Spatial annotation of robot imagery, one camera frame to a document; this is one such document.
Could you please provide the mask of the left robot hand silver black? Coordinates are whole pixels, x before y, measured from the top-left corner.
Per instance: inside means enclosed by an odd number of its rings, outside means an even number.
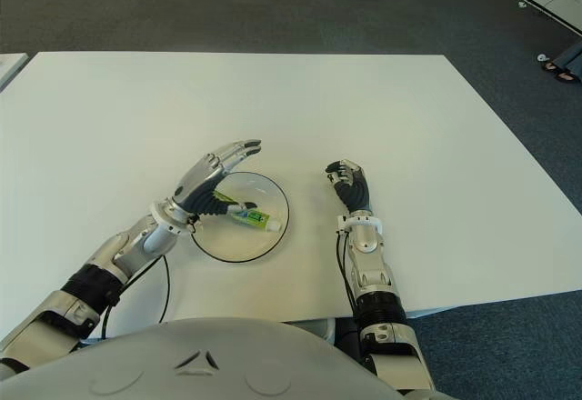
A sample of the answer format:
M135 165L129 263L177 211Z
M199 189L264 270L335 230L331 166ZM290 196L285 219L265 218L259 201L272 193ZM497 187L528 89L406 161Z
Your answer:
M179 181L172 196L174 203L193 215L228 215L256 207L249 202L220 200L215 190L237 165L260 151L259 139L247 139L204 155Z

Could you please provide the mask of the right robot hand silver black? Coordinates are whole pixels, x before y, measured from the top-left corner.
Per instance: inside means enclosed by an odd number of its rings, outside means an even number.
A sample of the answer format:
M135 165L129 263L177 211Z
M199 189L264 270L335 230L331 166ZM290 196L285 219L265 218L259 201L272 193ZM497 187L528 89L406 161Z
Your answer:
M367 180L360 165L342 159L329 164L325 172L336 195L350 214L357 211L372 212Z

